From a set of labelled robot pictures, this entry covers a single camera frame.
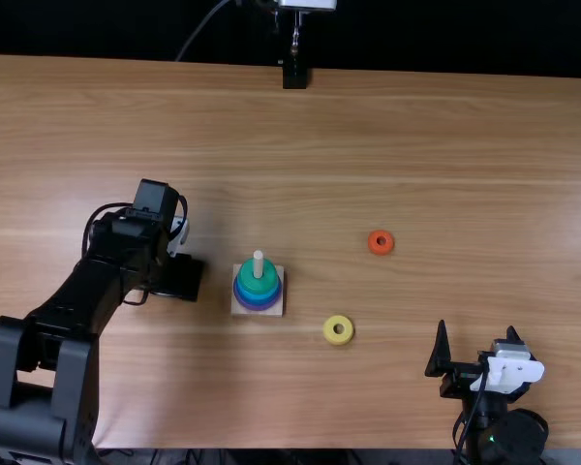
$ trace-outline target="wire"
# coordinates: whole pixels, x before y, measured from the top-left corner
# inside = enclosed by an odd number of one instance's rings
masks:
[[[125,455],[127,457],[133,457],[134,456],[134,450],[133,449],[103,449],[103,450],[99,450],[99,452],[97,452],[97,453],[99,454],[100,457],[106,457],[106,456],[110,455],[113,452],[122,453],[123,455]]]
[[[202,19],[202,21],[200,22],[198,27],[194,30],[192,35],[187,38],[187,41],[185,41],[185,44],[183,44],[181,51],[178,52],[178,55],[176,55],[176,58],[174,58],[174,61],[181,61],[181,59],[183,58],[183,55],[187,51],[187,48],[192,44],[192,42],[194,41],[196,36],[199,34],[199,32],[202,30],[202,28],[206,25],[206,23],[209,22],[209,19],[211,19],[211,17],[213,17],[218,12],[218,10],[220,10],[229,1],[230,0],[221,0],[217,5],[215,5],[211,9],[211,11]]]
[[[183,219],[176,226],[176,228],[174,228],[174,231],[169,234],[168,241],[174,240],[179,235],[183,229],[183,226],[185,226],[185,222],[187,221],[187,199],[185,199],[184,196],[178,196],[178,201],[181,202],[181,206],[183,207]]]
[[[467,435],[469,434],[469,429],[472,425],[472,421],[474,420],[477,405],[480,403],[480,398],[482,397],[482,395],[484,394],[484,390],[486,389],[487,380],[488,380],[488,363],[484,362],[484,367],[482,369],[482,381],[480,381],[480,389],[477,391],[477,396],[475,397],[474,405],[472,406],[472,409],[469,412],[469,417],[465,421],[465,427],[463,428],[461,437],[458,440],[456,452],[454,452],[454,459],[452,461],[452,465],[459,465],[461,461],[461,455],[463,454],[463,445],[465,444],[465,440],[467,439]]]
[[[88,250],[88,235],[90,234],[90,229],[93,226],[95,218],[97,218],[97,216],[104,210],[108,210],[110,208],[119,208],[119,207],[129,208],[130,206],[132,206],[131,203],[126,203],[124,201],[123,202],[117,201],[115,203],[106,203],[105,205],[101,205],[99,208],[97,208],[95,211],[93,211],[93,214],[90,215],[90,218],[88,218],[88,221],[86,222],[86,226],[84,227],[84,237],[81,239],[81,256],[82,256],[82,258],[84,258],[84,255],[86,255],[86,251]]]
[[[153,456],[151,457],[151,461],[148,463],[148,465],[153,465],[153,462],[155,462],[155,458],[157,457],[157,452],[159,452],[159,449],[155,449]]]
[[[361,460],[361,458],[359,458],[357,452],[355,452],[353,449],[349,449],[349,453],[351,454],[351,457],[357,463],[357,465],[364,465],[364,462]]]

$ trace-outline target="teal ring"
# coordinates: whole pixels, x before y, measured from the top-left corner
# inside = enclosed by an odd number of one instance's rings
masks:
[[[239,293],[241,294],[241,296],[243,297],[243,300],[246,300],[254,305],[261,305],[263,303],[268,302],[269,300],[271,300],[271,298],[277,294],[278,290],[280,289],[280,286],[282,285],[282,283],[280,282],[280,278],[278,277],[278,281],[276,282],[275,286],[273,287],[273,289],[271,289],[271,291],[269,291],[267,294],[253,294],[250,293],[248,290],[246,290],[243,285],[241,284],[240,280],[236,280],[236,287],[239,291]]]
[[[276,287],[279,278],[275,266],[267,259],[262,264],[262,277],[255,278],[254,259],[250,259],[239,268],[236,279],[248,293],[264,295]]]

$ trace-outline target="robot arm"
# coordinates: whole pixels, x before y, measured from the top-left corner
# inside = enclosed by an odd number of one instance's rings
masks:
[[[544,366],[510,326],[505,339],[496,339],[491,351],[479,352],[478,361],[452,361],[445,322],[437,328],[435,347],[424,375],[443,377],[440,396],[461,399],[463,412],[452,438],[453,465],[462,462],[463,445],[471,465],[536,465],[549,436],[547,422],[535,412],[508,411],[530,385],[542,378]],[[456,444],[456,430],[465,427]]]
[[[91,440],[99,413],[99,337],[107,322],[133,289],[144,296],[198,296],[202,262],[168,253],[181,233],[170,230],[179,202],[182,230],[184,199],[167,184],[142,179],[133,204],[95,222],[93,215],[82,259],[47,302],[23,320],[0,317],[2,458],[99,462]],[[53,387],[17,380],[18,370],[37,367],[56,372]]]

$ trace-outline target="wooden table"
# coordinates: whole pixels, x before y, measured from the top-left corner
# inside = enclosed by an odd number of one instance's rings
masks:
[[[581,447],[581,79],[0,56],[0,315],[77,260],[142,177],[190,203],[197,304],[120,308],[102,337],[104,447],[449,448],[424,378],[515,325],[546,365],[518,405]],[[374,229],[395,253],[371,255]],[[287,268],[281,319],[232,318],[231,266]],[[354,320],[332,347],[321,326]]]

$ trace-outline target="orange ring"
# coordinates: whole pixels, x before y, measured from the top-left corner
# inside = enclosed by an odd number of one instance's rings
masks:
[[[394,236],[384,230],[372,231],[368,236],[368,248],[375,255],[387,255],[394,248]]]

